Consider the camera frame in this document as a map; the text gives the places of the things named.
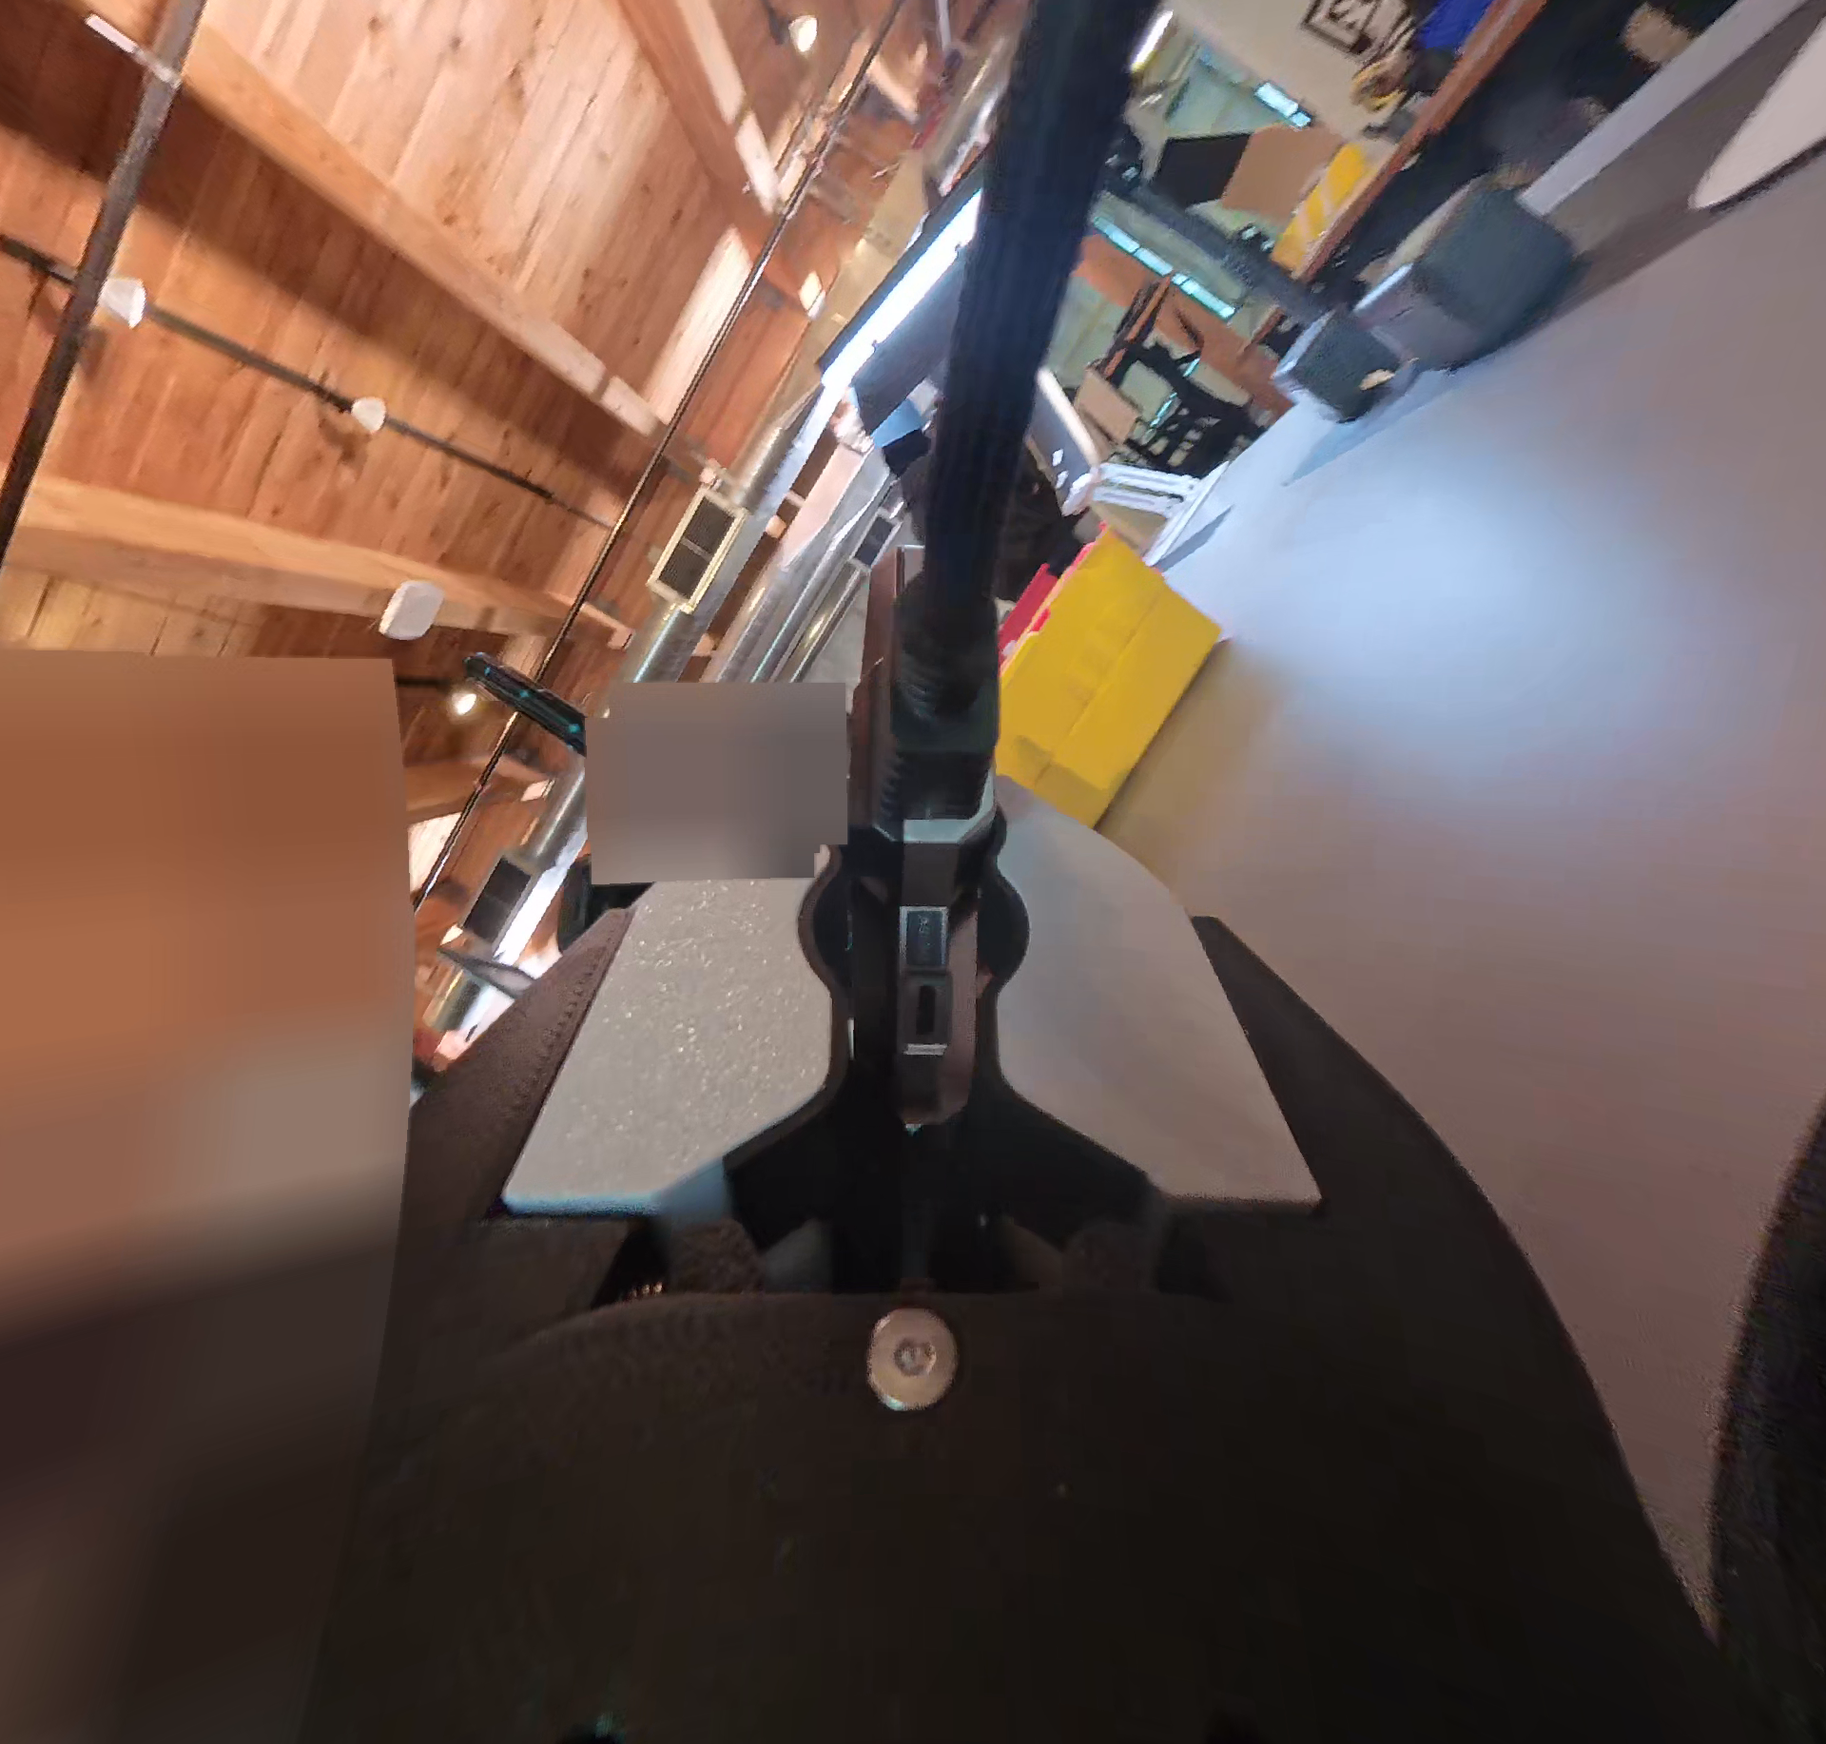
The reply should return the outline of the yellow plastic bin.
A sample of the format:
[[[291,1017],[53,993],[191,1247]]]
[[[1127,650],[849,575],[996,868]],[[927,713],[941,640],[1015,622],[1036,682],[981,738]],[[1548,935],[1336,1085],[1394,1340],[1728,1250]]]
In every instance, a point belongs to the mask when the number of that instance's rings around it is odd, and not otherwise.
[[[1102,532],[998,661],[996,775],[1093,831],[1222,630]]]

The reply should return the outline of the small white air vent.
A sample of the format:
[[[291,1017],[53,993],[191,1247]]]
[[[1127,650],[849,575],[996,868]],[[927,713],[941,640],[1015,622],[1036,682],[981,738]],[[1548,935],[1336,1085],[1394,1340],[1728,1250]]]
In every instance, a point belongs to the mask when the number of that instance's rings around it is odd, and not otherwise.
[[[521,861],[512,848],[500,851],[459,922],[463,931],[490,950],[500,950],[500,940],[532,904],[539,877],[542,867]]]

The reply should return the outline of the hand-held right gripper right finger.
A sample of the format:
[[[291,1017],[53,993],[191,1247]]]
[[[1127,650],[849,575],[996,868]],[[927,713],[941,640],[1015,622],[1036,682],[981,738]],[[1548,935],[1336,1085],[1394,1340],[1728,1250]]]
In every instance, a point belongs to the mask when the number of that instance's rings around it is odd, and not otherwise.
[[[948,1190],[1064,1250],[1176,1214],[1308,1217],[1320,1184],[1175,894],[1062,809],[998,809],[954,950]]]

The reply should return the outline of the light panel on stand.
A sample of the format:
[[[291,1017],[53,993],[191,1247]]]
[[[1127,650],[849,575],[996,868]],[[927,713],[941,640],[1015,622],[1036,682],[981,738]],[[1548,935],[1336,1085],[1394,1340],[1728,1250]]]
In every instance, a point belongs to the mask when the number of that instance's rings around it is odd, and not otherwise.
[[[821,388],[858,395],[865,419],[892,412],[944,373],[984,182],[979,161],[821,352]]]

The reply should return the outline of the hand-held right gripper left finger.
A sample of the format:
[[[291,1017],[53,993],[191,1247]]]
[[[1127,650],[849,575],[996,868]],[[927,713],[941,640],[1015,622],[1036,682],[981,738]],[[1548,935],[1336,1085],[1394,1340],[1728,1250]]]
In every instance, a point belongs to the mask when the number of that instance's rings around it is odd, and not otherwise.
[[[509,1162],[517,1217],[837,1232],[855,1184],[849,929],[827,882],[655,883]]]

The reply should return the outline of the printed marker tag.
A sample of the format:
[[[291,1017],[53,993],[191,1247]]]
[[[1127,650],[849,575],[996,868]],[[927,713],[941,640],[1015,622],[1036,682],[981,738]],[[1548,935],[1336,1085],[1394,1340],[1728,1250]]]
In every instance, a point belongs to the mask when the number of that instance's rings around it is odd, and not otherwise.
[[[1378,63],[1415,37],[1408,0],[1310,0],[1302,29],[1354,66]]]

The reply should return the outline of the grey adapter hub with cable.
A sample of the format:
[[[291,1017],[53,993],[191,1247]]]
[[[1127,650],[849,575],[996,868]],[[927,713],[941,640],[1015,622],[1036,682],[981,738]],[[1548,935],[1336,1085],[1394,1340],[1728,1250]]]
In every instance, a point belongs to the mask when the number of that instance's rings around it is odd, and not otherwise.
[[[923,557],[868,622],[858,686],[850,1057],[911,1131],[963,1107],[972,919],[996,831],[996,545],[1086,223],[1159,0],[1030,0],[994,137],[924,461]]]

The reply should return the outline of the grey cube adapter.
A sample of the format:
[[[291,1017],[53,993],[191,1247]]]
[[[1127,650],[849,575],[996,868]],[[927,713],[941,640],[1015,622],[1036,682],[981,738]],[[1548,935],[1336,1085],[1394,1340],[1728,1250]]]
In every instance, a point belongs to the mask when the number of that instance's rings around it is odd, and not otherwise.
[[[1419,373],[1419,361],[1402,358],[1354,311],[1335,305],[1295,336],[1273,387],[1335,424],[1354,424],[1406,395]]]
[[[1419,253],[1354,305],[1400,361],[1464,367],[1532,327],[1579,274],[1579,253],[1520,195],[1467,185],[1430,223]]]

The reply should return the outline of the large white air vent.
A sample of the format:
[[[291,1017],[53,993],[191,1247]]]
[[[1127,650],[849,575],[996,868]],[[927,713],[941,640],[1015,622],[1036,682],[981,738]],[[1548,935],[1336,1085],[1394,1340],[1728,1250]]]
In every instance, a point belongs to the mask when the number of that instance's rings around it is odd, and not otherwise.
[[[696,615],[744,523],[747,511],[720,483],[702,481],[674,526],[646,590],[677,612]]]

